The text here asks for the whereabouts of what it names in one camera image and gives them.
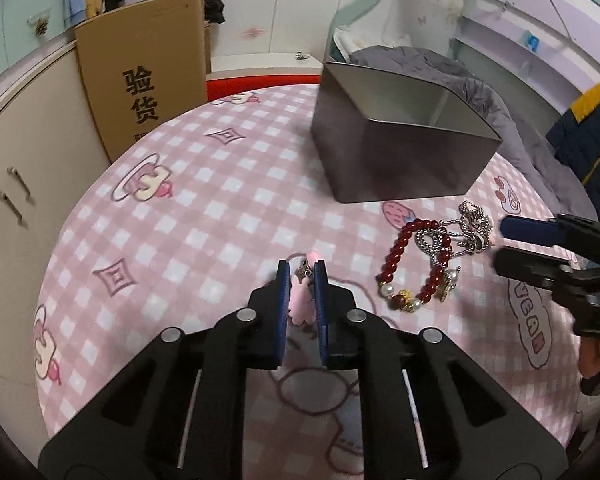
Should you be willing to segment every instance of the metal handle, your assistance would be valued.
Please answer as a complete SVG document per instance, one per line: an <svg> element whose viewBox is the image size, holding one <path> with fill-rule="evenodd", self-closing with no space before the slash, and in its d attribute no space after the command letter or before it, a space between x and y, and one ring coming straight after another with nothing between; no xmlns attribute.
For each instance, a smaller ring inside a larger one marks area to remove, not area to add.
<svg viewBox="0 0 600 480"><path fill-rule="evenodd" d="M22 215L11 199L3 192L0 191L0 200L2 200L9 208L13 211L13 214L18 217L18 225L22 225Z"/></svg>
<svg viewBox="0 0 600 480"><path fill-rule="evenodd" d="M29 186L27 186L27 184L24 183L24 180L22 179L20 173L18 173L18 170L10 166L7 168L7 173L14 177L23 187L25 193L27 194L26 197L24 197L24 200L26 200L27 202L31 202L31 191L29 189Z"/></svg>

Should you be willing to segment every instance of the round table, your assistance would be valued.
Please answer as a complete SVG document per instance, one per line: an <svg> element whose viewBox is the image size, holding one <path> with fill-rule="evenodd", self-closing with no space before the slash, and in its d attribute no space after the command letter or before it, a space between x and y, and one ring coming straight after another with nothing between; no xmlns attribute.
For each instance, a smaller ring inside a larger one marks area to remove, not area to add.
<svg viewBox="0 0 600 480"><path fill-rule="evenodd" d="M279 259L293 270L317 250L358 307L409 332L439 327L567 442L578 341L570 315L547 293L496 276L490 251L453 260L462 265L456 290L414 314L391 311L374 280L405 221L458 218L464 199L496 224L506 214L545 219L551 213L539 196L494 155L465 197L337 203L310 137L316 92L282 86L191 110L141 139L85 193L59 235L36 314L49 434L163 328L213 326L271 279ZM494 241L504 242L498 233ZM395 282L419 290L428 257L414 244L407 255ZM314 328L290 327L283 367L250 371L245 478L362 472L356 374L319 363Z"/></svg>

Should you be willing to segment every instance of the gray blanket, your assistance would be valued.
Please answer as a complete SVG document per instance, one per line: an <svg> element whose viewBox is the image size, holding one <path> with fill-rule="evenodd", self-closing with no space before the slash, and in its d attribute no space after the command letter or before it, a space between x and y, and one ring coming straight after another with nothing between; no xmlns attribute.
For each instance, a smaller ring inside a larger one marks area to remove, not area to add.
<svg viewBox="0 0 600 480"><path fill-rule="evenodd" d="M425 48L405 46L364 48L351 54L350 62L415 76L448 88L499 134L502 144L498 152L525 176L552 214L598 219L579 180L570 168L554 158L549 143L520 115L512 117L502 98L460 62Z"/></svg>

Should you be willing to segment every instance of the pink checkered tablecloth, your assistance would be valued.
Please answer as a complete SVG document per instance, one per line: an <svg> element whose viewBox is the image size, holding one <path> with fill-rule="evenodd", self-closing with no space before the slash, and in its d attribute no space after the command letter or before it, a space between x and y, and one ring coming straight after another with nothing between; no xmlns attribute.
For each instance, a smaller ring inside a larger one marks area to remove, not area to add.
<svg viewBox="0 0 600 480"><path fill-rule="evenodd" d="M213 326L246 304L279 259L293 270L315 249L360 308L410 332L439 327L567 442L578 341L570 315L545 292L494 275L490 252L454 260L456 290L414 314L389 310L374 281L409 218L457 218L466 198L496 224L506 214L545 219L544 203L499 155L465 197L337 203L309 133L316 91L283 86L196 108L141 139L85 193L49 261L34 327L49 434L163 328ZM416 245L407 254L395 282L417 290L429 260ZM355 372L322 370L314 329L290 327L283 367L248 375L244 477L361 472Z"/></svg>

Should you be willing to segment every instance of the human hand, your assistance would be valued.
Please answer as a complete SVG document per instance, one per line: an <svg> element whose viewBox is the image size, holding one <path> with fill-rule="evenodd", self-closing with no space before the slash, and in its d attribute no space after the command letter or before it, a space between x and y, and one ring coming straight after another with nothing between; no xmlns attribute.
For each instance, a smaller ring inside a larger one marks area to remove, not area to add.
<svg viewBox="0 0 600 480"><path fill-rule="evenodd" d="M583 337L580 340L578 369L585 379L600 372L600 339Z"/></svg>

